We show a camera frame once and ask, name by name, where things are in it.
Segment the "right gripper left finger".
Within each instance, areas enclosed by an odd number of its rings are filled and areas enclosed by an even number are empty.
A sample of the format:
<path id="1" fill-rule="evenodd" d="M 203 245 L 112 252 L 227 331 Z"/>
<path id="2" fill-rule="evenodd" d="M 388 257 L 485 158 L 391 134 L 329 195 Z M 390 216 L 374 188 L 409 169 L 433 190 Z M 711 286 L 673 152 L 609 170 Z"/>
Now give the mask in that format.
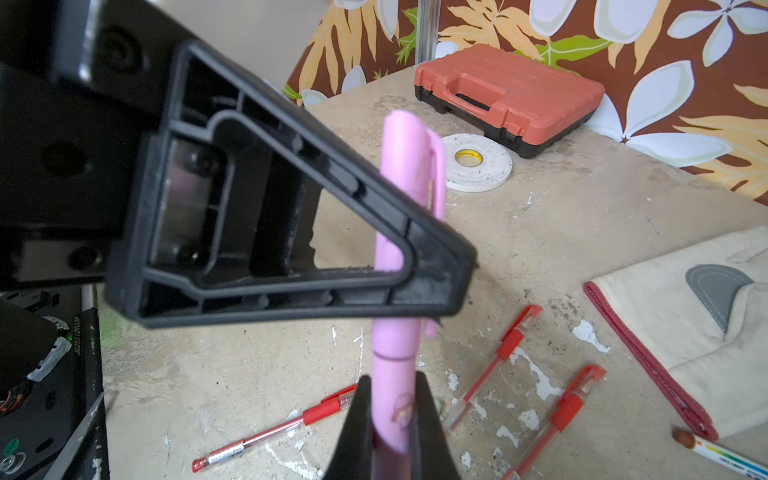
<path id="1" fill-rule="evenodd" d="M 357 384 L 324 480 L 370 480 L 374 444 L 369 375 Z"/>

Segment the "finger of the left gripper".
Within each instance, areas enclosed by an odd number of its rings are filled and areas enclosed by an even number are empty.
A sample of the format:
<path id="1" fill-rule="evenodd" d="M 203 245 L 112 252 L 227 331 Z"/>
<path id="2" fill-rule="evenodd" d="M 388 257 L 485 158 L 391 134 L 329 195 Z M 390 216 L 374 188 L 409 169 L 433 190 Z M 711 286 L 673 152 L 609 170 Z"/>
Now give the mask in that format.
<path id="1" fill-rule="evenodd" d="M 401 266 L 320 269 L 328 193 L 392 241 Z M 107 302 L 148 328 L 456 314 L 475 248 L 306 110 L 200 41 L 174 53 L 141 147 Z"/>

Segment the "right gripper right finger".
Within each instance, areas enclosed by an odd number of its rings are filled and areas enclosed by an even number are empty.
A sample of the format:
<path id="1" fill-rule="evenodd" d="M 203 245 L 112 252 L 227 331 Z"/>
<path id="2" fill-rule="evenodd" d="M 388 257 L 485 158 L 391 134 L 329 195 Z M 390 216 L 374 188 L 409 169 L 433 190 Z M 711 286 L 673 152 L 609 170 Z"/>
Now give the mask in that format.
<path id="1" fill-rule="evenodd" d="M 417 371 L 410 427 L 411 478 L 460 480 L 426 375 Z"/>

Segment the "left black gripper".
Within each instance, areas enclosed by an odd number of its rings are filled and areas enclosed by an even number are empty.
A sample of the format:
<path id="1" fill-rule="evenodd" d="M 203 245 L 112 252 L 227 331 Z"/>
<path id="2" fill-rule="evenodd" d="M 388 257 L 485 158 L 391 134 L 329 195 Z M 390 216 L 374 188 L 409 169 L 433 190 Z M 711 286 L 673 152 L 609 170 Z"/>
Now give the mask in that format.
<path id="1" fill-rule="evenodd" d="M 1 5 L 1 284 L 101 281 L 180 26 L 149 1 Z"/>

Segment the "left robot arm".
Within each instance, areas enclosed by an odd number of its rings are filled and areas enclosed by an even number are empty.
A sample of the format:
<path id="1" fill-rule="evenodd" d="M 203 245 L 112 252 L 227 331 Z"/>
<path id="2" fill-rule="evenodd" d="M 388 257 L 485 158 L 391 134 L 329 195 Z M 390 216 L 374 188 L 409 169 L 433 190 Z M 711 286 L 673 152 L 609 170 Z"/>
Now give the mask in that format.
<path id="1" fill-rule="evenodd" d="M 1 5 L 1 475 L 109 475 L 95 286 L 147 328 L 370 317 L 369 376 L 327 475 L 457 469 L 422 321 L 457 313 L 476 260 L 442 221 L 441 139 L 385 121 L 374 167 L 306 110 L 146 1 Z"/>

